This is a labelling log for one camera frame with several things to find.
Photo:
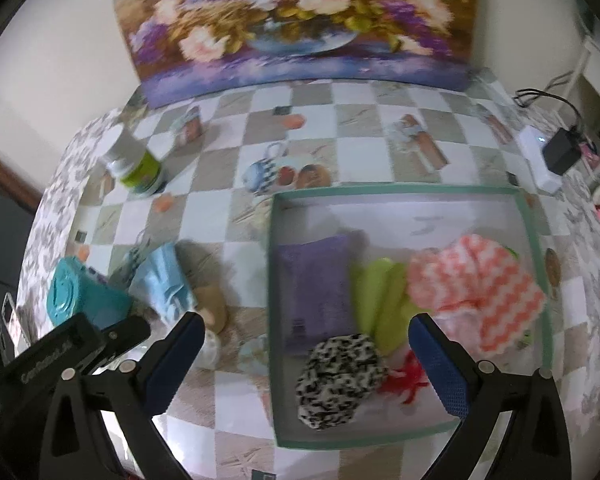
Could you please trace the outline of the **red pink pipe-cleaner flower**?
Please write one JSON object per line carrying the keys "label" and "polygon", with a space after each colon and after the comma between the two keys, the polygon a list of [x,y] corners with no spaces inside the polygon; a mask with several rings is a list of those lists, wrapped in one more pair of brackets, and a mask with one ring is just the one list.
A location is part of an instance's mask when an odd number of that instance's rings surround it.
{"label": "red pink pipe-cleaner flower", "polygon": [[414,351],[408,350],[402,366],[397,370],[388,371],[378,392],[398,396],[402,404],[410,405],[416,400],[417,393],[428,386],[428,377],[422,364]]}

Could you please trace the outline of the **pink white knitted cloth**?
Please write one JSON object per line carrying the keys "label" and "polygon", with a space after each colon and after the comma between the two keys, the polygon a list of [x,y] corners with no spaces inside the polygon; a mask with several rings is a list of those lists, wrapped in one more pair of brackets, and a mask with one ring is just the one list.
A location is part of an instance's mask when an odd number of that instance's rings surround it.
{"label": "pink white knitted cloth", "polygon": [[478,234],[415,252],[406,280],[415,306],[475,358],[505,352],[531,327],[546,301],[535,278],[507,247]]}

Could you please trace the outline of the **green microfiber cloth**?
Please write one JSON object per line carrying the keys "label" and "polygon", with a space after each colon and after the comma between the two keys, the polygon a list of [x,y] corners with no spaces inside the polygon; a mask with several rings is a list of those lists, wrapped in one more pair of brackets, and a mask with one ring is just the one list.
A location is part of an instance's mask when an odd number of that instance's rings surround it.
{"label": "green microfiber cloth", "polygon": [[350,278],[358,330],[373,339],[382,356],[390,356],[406,344],[411,318],[422,313],[407,293],[405,264],[389,258],[354,264]]}

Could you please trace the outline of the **black white leopard scrunchie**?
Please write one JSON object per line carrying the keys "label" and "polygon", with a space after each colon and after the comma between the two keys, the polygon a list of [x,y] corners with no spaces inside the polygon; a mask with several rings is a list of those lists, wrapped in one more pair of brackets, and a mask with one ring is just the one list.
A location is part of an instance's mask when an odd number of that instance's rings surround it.
{"label": "black white leopard scrunchie", "polygon": [[387,375],[370,336],[326,339],[312,349],[297,379],[298,419],[313,430],[346,424]]}

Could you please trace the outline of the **purple wipes packet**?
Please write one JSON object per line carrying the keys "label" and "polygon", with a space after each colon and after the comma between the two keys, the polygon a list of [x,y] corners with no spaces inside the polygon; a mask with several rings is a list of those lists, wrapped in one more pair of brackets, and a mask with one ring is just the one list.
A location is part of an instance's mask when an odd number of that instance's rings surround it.
{"label": "purple wipes packet", "polygon": [[287,352],[302,356],[324,340],[356,332],[351,306],[352,234],[282,245],[277,258],[290,286]]}

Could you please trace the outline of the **teal plastic treasure box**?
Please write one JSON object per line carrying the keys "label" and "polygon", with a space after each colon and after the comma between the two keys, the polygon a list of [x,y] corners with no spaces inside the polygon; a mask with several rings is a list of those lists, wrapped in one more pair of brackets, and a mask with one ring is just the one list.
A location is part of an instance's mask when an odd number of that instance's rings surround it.
{"label": "teal plastic treasure box", "polygon": [[47,315],[53,326],[82,313],[92,325],[106,330],[124,320],[131,307],[132,298],[127,292],[112,287],[78,257],[58,261],[46,299]]}

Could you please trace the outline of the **white green-label pill bottle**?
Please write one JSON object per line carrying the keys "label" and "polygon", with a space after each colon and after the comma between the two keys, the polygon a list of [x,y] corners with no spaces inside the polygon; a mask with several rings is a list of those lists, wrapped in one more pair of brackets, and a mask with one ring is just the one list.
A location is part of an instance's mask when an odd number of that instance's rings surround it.
{"label": "white green-label pill bottle", "polygon": [[102,134],[95,155],[114,180],[137,196],[154,194],[166,183],[161,162],[122,124]]}

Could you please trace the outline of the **black power adapter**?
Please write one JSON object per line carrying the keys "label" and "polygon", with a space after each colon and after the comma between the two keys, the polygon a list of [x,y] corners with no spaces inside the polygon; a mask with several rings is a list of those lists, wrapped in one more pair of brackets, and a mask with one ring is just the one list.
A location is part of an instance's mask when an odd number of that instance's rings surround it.
{"label": "black power adapter", "polygon": [[560,128],[542,149],[547,169],[562,176],[572,168],[582,157],[581,141],[582,136],[578,129]]}

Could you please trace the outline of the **white power strip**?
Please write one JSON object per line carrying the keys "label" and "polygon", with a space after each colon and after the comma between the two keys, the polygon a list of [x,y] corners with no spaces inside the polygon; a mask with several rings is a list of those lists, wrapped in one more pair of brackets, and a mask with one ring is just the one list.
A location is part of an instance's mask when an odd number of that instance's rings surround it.
{"label": "white power strip", "polygon": [[532,126],[524,126],[516,135],[522,156],[527,159],[533,181],[538,190],[554,195],[562,187],[562,177],[551,172],[543,156],[547,144],[544,134]]}

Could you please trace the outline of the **floral painting canvas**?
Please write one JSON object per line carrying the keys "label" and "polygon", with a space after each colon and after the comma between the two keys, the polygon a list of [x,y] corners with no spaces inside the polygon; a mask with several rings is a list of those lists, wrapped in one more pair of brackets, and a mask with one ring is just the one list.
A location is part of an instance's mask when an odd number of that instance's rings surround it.
{"label": "floral painting canvas", "polygon": [[478,0],[112,0],[152,107],[310,79],[463,90]]}

